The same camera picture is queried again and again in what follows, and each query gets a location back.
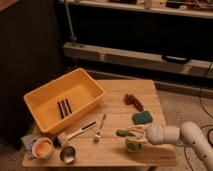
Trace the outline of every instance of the small cup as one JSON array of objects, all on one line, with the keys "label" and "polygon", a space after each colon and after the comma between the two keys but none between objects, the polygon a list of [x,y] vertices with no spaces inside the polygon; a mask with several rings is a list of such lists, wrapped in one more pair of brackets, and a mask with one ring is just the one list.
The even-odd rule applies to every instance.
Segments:
[{"label": "small cup", "polygon": [[32,154],[36,158],[49,158],[53,154],[53,144],[51,139],[47,137],[37,139],[32,146]]},{"label": "small cup", "polygon": [[76,151],[72,146],[66,146],[61,150],[60,159],[65,164],[70,164],[75,160]]}]

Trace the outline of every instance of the green sponge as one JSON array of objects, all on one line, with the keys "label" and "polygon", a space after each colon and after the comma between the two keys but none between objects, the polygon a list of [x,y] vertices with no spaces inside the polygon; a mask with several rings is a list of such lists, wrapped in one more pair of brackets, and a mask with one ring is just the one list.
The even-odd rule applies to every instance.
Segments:
[{"label": "green sponge", "polygon": [[135,125],[139,125],[139,124],[150,123],[153,121],[153,118],[152,118],[151,114],[149,113],[149,111],[143,111],[140,113],[135,113],[132,116],[132,120]]}]

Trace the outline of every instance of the floor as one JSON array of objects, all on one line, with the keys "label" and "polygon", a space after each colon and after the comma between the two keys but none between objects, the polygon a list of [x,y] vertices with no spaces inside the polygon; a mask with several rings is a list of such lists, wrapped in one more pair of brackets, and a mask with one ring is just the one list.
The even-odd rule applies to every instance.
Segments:
[{"label": "floor", "polygon": [[[213,124],[213,120],[203,111],[199,98],[195,96],[176,94],[167,91],[158,90],[162,108],[165,113],[167,124],[180,126],[185,121],[193,121],[199,126]],[[204,106],[213,114],[213,100],[202,99]],[[158,167],[156,171],[190,171],[184,157],[183,148],[175,147],[178,165],[176,167]],[[48,171],[48,170],[99,170],[99,171],[146,171],[148,168],[23,168],[22,158],[24,151],[14,150],[12,147],[0,144],[0,170],[23,170],[23,171]],[[187,155],[194,170],[206,171],[203,164],[197,159],[191,149],[187,149]]]}]

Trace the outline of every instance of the yellow object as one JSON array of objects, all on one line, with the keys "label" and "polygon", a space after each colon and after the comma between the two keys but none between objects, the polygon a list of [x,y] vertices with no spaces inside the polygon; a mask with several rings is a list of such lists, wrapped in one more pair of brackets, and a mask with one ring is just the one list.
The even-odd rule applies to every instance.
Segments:
[{"label": "yellow object", "polygon": [[[76,69],[24,95],[43,133],[56,134],[100,102],[105,91],[82,68]],[[57,102],[68,99],[72,114],[61,119]]]}]

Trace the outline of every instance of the wooden table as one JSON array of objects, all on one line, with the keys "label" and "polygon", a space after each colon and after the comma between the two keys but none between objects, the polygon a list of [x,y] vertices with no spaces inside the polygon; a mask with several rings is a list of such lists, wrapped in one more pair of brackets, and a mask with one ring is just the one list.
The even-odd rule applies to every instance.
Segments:
[{"label": "wooden table", "polygon": [[[171,145],[149,146],[137,153],[129,153],[125,148],[125,139],[117,137],[117,129],[133,125],[131,117],[137,110],[132,105],[125,105],[125,94],[134,94],[149,110],[154,123],[165,124],[165,118],[153,81],[151,80],[99,80],[106,90],[102,102],[75,124],[65,129],[73,132],[89,121],[96,120],[98,125],[91,130],[70,140],[77,152],[73,164],[65,165],[60,161],[60,150],[55,150],[48,160],[31,159],[24,156],[26,167],[113,167],[113,166],[172,166],[176,165],[174,149]],[[93,143],[103,113],[107,114],[98,144]]]}]

